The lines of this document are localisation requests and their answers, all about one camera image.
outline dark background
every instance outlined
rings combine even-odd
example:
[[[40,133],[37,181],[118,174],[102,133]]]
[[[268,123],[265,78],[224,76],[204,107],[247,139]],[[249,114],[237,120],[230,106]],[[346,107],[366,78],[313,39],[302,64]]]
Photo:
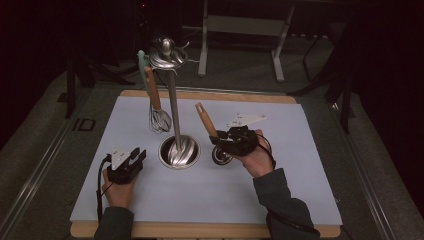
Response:
[[[134,59],[147,38],[167,33],[179,41],[178,26],[201,26],[202,1],[9,1],[0,13],[0,148],[20,126],[44,90],[66,69],[59,33],[98,62]],[[269,11],[278,1],[210,1],[210,11],[250,17],[281,18]],[[150,11],[139,12],[142,4]],[[322,34],[325,21],[347,21],[349,5],[306,2],[293,16],[290,32]],[[354,91],[380,134],[405,185],[424,212],[424,4],[385,2],[372,7],[358,36],[366,39],[354,76]],[[114,38],[123,35],[125,38]],[[346,49],[346,54],[358,51]]]

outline sleeve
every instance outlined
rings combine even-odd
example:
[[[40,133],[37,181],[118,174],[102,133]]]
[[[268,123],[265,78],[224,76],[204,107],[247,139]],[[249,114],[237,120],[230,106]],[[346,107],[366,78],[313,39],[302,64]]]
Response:
[[[319,239],[308,207],[291,197],[283,169],[254,178],[253,184],[259,203],[268,209],[267,225],[272,239]]]
[[[131,239],[134,214],[122,207],[106,208],[94,239]]]

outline tall metal rod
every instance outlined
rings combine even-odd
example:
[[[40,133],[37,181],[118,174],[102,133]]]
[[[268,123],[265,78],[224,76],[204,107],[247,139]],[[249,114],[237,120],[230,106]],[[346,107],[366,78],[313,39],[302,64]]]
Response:
[[[178,153],[181,153],[181,134],[180,122],[178,118],[177,91],[175,88],[175,72],[173,70],[168,70],[167,75],[169,80],[169,101],[171,103],[172,121],[174,124],[175,144]]]

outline chair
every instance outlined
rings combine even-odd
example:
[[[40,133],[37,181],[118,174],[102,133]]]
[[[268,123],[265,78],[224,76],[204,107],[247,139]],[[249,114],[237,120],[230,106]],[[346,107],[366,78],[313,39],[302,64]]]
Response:
[[[339,42],[344,30],[346,28],[346,23],[342,22],[333,22],[333,23],[327,23],[324,27],[324,35],[328,37],[330,42],[333,44],[333,46],[336,46]],[[311,76],[308,71],[308,66],[306,63],[306,57],[311,52],[311,50],[314,48],[314,46],[317,44],[317,42],[321,39],[321,37],[317,37],[314,42],[311,44],[311,46],[306,51],[305,55],[302,59],[303,68],[305,69],[306,77],[308,78],[308,81],[312,81]]]

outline table leg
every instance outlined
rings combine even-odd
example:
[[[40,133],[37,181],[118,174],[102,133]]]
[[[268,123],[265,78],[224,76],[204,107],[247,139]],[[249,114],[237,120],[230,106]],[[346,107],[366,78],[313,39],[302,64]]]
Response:
[[[202,50],[200,52],[199,70],[197,75],[204,77],[206,75],[206,63],[208,60],[208,1],[203,1],[203,27],[202,27]]]
[[[281,28],[281,34],[280,34],[280,40],[278,42],[278,46],[275,50],[272,50],[271,55],[272,55],[272,62],[274,63],[274,71],[275,71],[275,76],[277,79],[277,82],[283,82],[284,81],[284,75],[283,75],[283,69],[281,67],[281,61],[280,61],[280,54],[281,54],[281,50],[283,49],[283,44],[284,41],[286,39],[287,36],[287,32],[289,30],[290,27],[290,23],[291,23],[291,19],[293,17],[293,13],[294,13],[294,6],[290,7],[290,10],[287,14],[286,20],[284,21],[284,24]]]

